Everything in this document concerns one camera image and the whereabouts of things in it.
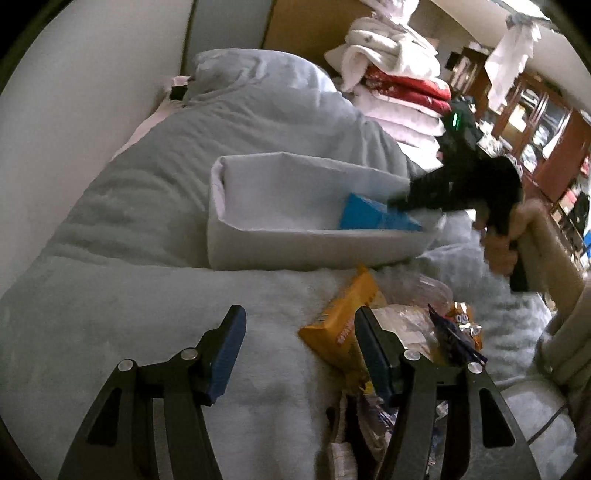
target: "wooden cabinet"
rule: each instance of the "wooden cabinet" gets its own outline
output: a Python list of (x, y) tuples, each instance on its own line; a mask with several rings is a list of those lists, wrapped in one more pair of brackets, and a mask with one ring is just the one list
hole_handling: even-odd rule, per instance
[(526, 73), (497, 110), (489, 109), (485, 61), (486, 55), (464, 48), (450, 81), (452, 91), (474, 97), (483, 130), (521, 163), (526, 195), (558, 201), (587, 156), (591, 125), (552, 87)]

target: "ceiling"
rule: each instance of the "ceiling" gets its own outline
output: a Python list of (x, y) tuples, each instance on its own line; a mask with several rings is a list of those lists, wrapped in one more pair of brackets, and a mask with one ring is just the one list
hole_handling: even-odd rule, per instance
[[(482, 45), (495, 47), (506, 33), (508, 11), (489, 0), (431, 0), (445, 10)], [(591, 74), (561, 34), (540, 27), (528, 69), (555, 83), (579, 107), (591, 112)]]

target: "blue box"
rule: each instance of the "blue box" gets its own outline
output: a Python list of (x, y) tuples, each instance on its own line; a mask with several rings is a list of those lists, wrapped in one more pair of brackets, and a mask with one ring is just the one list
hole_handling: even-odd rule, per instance
[(405, 212), (388, 210), (385, 203), (351, 193), (340, 220), (341, 230), (404, 230), (421, 232), (423, 227)]

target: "metal screw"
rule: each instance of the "metal screw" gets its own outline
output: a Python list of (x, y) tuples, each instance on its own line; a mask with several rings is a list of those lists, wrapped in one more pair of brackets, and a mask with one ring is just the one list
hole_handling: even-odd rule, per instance
[(421, 358), (421, 354), (418, 353), (416, 350), (409, 349), (404, 351), (404, 358), (406, 360), (412, 360), (413, 362), (416, 362)]
[(122, 360), (121, 362), (119, 362), (119, 365), (117, 365), (117, 368), (119, 369), (120, 372), (128, 372), (133, 367), (134, 367), (134, 362), (133, 362), (133, 360), (130, 360), (129, 358)]
[(194, 348), (186, 348), (181, 352), (181, 358), (183, 360), (195, 360), (197, 358), (197, 350)]
[(478, 362), (470, 362), (468, 364), (468, 370), (470, 372), (472, 372), (473, 374), (481, 374), (482, 371), (484, 370), (483, 366), (481, 364), (479, 364)]

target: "stack of towels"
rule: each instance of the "stack of towels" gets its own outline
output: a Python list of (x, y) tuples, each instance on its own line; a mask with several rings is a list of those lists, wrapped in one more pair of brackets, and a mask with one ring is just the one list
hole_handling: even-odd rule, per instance
[(398, 142), (435, 154), (449, 113), (449, 85), (438, 79), (437, 50), (407, 25), (381, 15), (358, 18), (345, 45), (325, 54), (343, 92)]

